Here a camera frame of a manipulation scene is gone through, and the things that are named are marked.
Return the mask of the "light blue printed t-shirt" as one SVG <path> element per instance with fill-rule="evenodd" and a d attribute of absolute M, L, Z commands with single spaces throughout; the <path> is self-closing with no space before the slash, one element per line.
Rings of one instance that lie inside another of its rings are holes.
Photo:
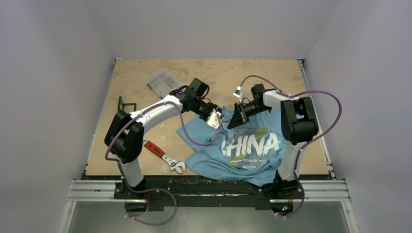
<path fill-rule="evenodd" d="M 234 111 L 223 108 L 228 126 Z M 272 183 L 285 153 L 280 111 L 264 111 L 249 122 L 220 132 L 195 117 L 176 131 L 194 149 L 185 160 L 195 173 L 215 180 Z"/>

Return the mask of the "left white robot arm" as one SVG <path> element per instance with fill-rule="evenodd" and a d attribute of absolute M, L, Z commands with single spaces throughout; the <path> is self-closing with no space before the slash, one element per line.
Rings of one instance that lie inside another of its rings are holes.
<path fill-rule="evenodd" d="M 211 101 L 205 101 L 209 86 L 195 78 L 190 85 L 172 90 L 162 100 L 135 112 L 118 111 L 104 138 L 107 145 L 105 159 L 117 163 L 123 180 L 127 183 L 126 193 L 134 199 L 143 196 L 144 176 L 138 157 L 143 148 L 144 135 L 165 120 L 185 112 L 193 112 L 206 124 L 219 132 L 222 130 L 222 109 Z"/>

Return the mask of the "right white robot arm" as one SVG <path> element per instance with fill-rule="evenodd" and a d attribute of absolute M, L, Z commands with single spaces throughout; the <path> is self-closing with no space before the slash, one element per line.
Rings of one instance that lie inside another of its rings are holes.
<path fill-rule="evenodd" d="M 251 93 L 253 100 L 250 103 L 240 100 L 234 105 L 234 114 L 228 128 L 246 124 L 251 116 L 264 111 L 280 111 L 281 132 L 286 140 L 286 147 L 270 190 L 283 198 L 298 188 L 302 156 L 307 143 L 318 134 L 314 106 L 309 97 L 286 97 L 276 89 L 265 89 L 263 84 L 254 85 Z"/>

